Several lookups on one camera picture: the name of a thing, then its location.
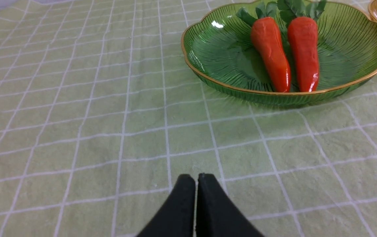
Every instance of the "bowl rim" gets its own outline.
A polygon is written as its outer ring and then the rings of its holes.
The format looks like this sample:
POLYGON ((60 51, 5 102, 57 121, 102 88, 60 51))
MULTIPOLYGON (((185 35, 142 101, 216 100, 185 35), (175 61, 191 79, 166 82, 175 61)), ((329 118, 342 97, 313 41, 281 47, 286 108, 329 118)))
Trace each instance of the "bowl rim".
MULTIPOLYGON (((264 91, 256 91, 256 90, 248 90, 248 89, 244 89, 244 88, 240 88, 240 87, 234 87, 234 86, 231 86, 231 85, 228 85, 228 84, 225 84, 223 82, 220 82, 220 81, 217 81, 216 79, 214 78, 211 78, 209 77, 208 75, 205 75, 203 72, 200 72, 198 69, 196 69, 189 61, 189 58, 187 57, 187 51, 184 47, 184 36, 186 35, 187 31, 190 30, 193 26, 203 22, 205 20, 205 18, 207 18, 212 12, 218 10, 218 9, 221 9, 221 8, 224 8, 226 6, 231 6, 231 5, 250 5, 250 4, 253 4, 253 3, 256 3, 256 2, 261 2, 263 0, 256 0, 256 1, 253 1, 253 2, 250 2, 250 3, 230 3, 230 4, 225 4, 225 5, 222 5, 222 6, 219 6, 213 10, 211 10, 210 12, 208 12, 200 21, 198 22, 195 22, 194 24, 191 24, 190 26, 188 26, 182 36, 181 36, 181 49, 183 51, 183 55, 184 55, 184 60, 186 62, 186 64, 188 65, 188 67, 190 69, 192 69, 196 74, 204 77, 205 79, 211 81, 211 82, 214 82, 222 87, 226 87, 228 89, 231 89, 231 90, 236 90, 236 91, 241 91, 241 92, 246 92, 246 93, 254 93, 254 94, 262 94, 262 95, 278 95, 278 96, 293 96, 293 95, 313 95, 313 94, 321 94, 321 93, 328 93, 328 92, 331 92, 331 91, 336 91, 336 90, 340 90, 340 89, 344 89, 344 88, 347 88, 347 87, 351 87, 355 84, 359 84, 363 81, 366 81, 367 79, 371 78, 372 76, 376 75, 377 74, 377 69, 375 69, 373 72, 365 75, 364 77, 361 77, 359 79, 356 79, 354 81, 351 81, 347 84, 344 84, 344 85, 341 85, 341 86, 337 86, 337 87, 331 87, 329 89, 325 89, 325 90, 318 90, 318 91, 313 91, 313 92, 264 92, 264 91)), ((327 1, 327 3, 336 3, 336 4, 341 4, 341 5, 345 5, 345 6, 349 6, 349 7, 352 7, 354 9, 356 9, 357 11, 361 12, 363 15, 366 16, 366 18, 369 20, 369 21, 372 21, 372 22, 375 22, 377 23, 377 21, 375 20, 372 20, 370 18, 370 16, 368 14, 366 14, 366 12, 362 11, 361 9, 355 7, 355 6, 351 6, 349 4, 345 4, 345 3, 340 3, 340 2, 334 2, 334 1, 327 1)))
POLYGON ((370 9, 372 8, 372 4, 375 3, 375 2, 377 2, 377 0, 373 0, 373 1, 371 1, 371 2, 367 5, 367 10, 368 10, 369 14, 372 16, 372 18, 374 19, 374 20, 372 20, 372 21, 376 21, 376 22, 377 22, 377 16, 374 15, 373 11, 370 10, 370 9))

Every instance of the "carrot leaves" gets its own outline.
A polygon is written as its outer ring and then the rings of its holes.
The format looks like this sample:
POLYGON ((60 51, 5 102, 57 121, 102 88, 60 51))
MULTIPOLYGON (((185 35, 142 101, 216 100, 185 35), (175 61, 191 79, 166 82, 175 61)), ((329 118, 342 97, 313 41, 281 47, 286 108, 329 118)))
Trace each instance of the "carrot leaves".
POLYGON ((252 17, 245 8, 240 8, 237 12, 237 17, 244 21, 249 26, 253 26, 253 24, 257 21, 256 18, 252 17))
POLYGON ((266 5, 266 16, 275 17, 278 10, 278 4, 276 2, 268 2, 266 5))
POLYGON ((256 15, 258 19, 265 18, 267 16, 274 18, 278 9, 276 2, 268 2, 265 6, 264 2, 259 3, 256 7, 256 15))
POLYGON ((322 15, 326 6, 326 0, 321 0, 319 2, 312 2, 306 6, 306 16, 317 21, 322 15))
POLYGON ((300 16, 307 16, 317 21, 325 9, 326 2, 326 0, 321 0, 305 6, 303 0, 277 0, 277 7, 281 19, 288 27, 294 18, 300 16))

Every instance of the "carrot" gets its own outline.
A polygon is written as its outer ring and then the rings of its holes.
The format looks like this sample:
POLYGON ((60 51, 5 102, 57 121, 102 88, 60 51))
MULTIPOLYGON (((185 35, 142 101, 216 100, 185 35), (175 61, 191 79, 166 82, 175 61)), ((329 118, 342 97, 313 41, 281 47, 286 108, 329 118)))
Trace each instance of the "carrot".
POLYGON ((266 70, 277 92, 289 92, 291 85, 291 69, 282 47, 279 26, 273 17, 277 4, 262 2, 256 7, 258 19, 253 18, 244 8, 237 16, 251 26, 251 42, 262 57, 266 70))
POLYGON ((288 42, 293 52, 297 82, 301 92, 315 91, 319 83, 318 25, 302 16, 288 26, 288 42))
POLYGON ((288 42, 294 56, 300 92, 317 89, 320 76, 318 25, 326 0, 309 3, 302 0, 278 0, 282 20, 287 23, 288 42))

